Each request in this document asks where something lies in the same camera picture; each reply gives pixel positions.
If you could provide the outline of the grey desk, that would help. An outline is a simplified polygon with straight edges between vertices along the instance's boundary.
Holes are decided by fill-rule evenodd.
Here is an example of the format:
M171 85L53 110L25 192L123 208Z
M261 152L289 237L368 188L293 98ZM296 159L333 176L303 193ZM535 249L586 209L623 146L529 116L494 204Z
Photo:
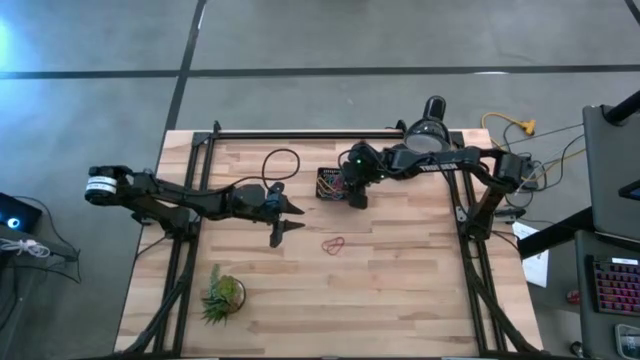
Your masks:
M618 347L614 332L617 324L640 328L640 316L597 312L592 289L594 258L620 257L640 260L640 242L579 231L576 233L575 249L581 296L582 345L585 355L600 360L640 360L640 351L627 351Z

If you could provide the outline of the backlit black keyboard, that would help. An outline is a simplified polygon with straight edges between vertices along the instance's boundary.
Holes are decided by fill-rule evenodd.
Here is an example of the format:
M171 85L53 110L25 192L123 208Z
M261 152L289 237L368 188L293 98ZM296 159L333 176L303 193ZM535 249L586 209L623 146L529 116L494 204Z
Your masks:
M640 260L596 257L592 270L597 312L640 316Z

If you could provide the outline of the white paper sheet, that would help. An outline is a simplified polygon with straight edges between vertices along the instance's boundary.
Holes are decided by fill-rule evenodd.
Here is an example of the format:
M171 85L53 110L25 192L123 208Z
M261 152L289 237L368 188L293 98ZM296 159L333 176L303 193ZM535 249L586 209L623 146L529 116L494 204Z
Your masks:
M514 222L512 224L512 230L513 233L521 240L524 240L526 237L538 232L537 229L519 222ZM522 261L522 266L527 282L541 288L546 288L548 280L548 263L548 250L524 259Z

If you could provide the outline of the white device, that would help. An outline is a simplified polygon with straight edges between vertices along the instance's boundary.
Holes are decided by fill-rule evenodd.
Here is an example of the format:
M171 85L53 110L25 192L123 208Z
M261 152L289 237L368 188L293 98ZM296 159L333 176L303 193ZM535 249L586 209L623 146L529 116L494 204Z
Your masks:
M614 328L616 343L627 351L640 351L640 328L626 324L617 324Z

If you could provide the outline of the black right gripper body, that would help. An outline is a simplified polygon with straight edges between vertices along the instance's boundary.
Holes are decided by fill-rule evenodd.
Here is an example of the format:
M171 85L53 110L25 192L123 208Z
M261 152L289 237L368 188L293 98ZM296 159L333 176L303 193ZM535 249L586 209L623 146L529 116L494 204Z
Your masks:
M353 189L347 190L347 202L352 208L366 209L368 207L366 188L392 175L391 163L394 151L391 148L378 151L367 142L358 142L346 154L347 160L340 163L340 171L342 176L353 177ZM341 165L345 162L351 166L349 174L344 174L341 170Z

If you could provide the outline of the black slotted plastic bin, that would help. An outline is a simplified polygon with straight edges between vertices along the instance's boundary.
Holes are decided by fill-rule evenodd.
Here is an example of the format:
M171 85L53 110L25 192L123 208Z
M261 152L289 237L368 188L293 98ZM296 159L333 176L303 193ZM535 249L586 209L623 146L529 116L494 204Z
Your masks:
M339 172L340 172L340 170L339 170L338 168L320 167L320 168L318 168L318 169L317 169L316 180L317 180L319 177L321 177L321 174L322 174L322 172L323 172L323 171L339 171ZM315 195L316 195L316 197L317 197L317 198L319 198L319 199L321 199L321 200L344 201L344 200L346 200L346 199L347 199L348 191L344 189L344 185L342 185L340 188L342 188L342 189L344 190L345 195L346 195L346 198L345 198L345 199L343 199L343 200L332 200L332 199L330 199L330 198L327 198L327 197L322 196L322 195L319 193L319 188L318 188L317 183L316 183L316 188L315 188Z

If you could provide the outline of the black desk lamp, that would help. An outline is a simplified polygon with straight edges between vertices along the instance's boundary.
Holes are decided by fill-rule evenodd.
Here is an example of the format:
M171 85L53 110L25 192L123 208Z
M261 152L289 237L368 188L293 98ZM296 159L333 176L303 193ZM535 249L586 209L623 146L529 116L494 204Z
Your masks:
M444 124L446 100L434 95L427 99L422 117L407 128L404 145L416 153L442 152L450 149L451 140Z

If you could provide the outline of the black aluminium table frame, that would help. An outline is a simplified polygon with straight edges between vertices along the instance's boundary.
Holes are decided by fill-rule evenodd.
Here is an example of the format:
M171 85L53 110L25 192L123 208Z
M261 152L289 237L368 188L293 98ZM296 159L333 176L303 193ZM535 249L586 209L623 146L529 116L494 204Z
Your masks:
M269 246L267 225L205 222L197 240L172 244L145 228L114 348L123 353L151 321L167 284L187 259L194 278L149 346L150 358L474 357L507 340L466 280L467 269L492 293L534 347L541 336L520 257L499 236L470 243L458 234L464 208L483 195L473 175L423 174L371 186L357 210L316 197L316 172L333 167L356 142L377 149L399 142L396 130L172 131L158 175L217 188L258 174L282 177L303 228ZM343 237L330 256L323 241ZM246 288L242 309L206 324L201 298L215 264Z

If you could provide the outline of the black post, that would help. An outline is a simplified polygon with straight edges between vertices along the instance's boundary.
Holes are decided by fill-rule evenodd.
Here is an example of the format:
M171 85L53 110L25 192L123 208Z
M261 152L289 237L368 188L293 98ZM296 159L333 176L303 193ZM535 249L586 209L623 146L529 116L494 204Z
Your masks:
M640 89L615 106L602 105L606 122L614 126L624 126L627 119L640 111Z

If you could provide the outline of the dark tablet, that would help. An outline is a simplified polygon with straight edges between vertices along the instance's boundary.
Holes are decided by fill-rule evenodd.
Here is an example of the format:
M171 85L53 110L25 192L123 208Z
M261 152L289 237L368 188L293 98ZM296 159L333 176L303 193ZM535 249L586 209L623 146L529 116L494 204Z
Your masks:
M622 198L640 201L640 179L621 187L618 194Z

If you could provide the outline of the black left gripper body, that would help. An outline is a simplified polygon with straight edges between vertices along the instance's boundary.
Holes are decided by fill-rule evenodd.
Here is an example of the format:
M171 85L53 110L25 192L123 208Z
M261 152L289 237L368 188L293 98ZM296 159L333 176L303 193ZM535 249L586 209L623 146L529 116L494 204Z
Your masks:
M272 232L269 240L271 248L277 248L283 238L284 223L280 220L283 190L284 184L282 182L276 182L267 191L266 207L269 216L272 218Z

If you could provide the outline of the potted green succulent plant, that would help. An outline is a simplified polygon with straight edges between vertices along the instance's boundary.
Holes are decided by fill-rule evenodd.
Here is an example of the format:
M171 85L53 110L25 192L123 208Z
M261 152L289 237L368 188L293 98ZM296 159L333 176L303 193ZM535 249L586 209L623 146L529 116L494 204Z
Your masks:
M201 298L202 319L206 324L226 323L230 315L239 312L246 301L244 284L231 275L221 273L221 266L215 264L209 278L206 295Z

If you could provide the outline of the yellow rubber band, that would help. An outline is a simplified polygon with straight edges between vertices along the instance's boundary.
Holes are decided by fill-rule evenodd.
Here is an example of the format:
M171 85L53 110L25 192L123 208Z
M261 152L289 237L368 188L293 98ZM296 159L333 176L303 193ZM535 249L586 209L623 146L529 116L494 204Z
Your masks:
M319 193L324 197L329 197L332 199L336 199L342 196L342 192L340 190L336 190L335 188L328 185L321 177L316 180L316 183L319 188Z

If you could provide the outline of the grey side table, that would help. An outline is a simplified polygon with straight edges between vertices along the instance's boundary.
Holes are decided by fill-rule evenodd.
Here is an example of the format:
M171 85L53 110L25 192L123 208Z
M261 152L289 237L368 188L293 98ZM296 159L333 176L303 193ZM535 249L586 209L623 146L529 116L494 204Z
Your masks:
M619 194L629 185L640 188L640 114L622 126L607 122L600 107L586 106L582 116L594 226L640 240L640 195Z

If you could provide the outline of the black beam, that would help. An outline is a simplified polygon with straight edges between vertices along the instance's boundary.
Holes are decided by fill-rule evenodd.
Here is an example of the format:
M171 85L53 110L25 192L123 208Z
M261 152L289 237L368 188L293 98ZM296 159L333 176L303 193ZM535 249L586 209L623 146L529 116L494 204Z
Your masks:
M574 238L574 234L577 231L595 231L591 207L587 207L562 221L553 223L543 230L519 239L517 247L520 258L526 259L568 242Z

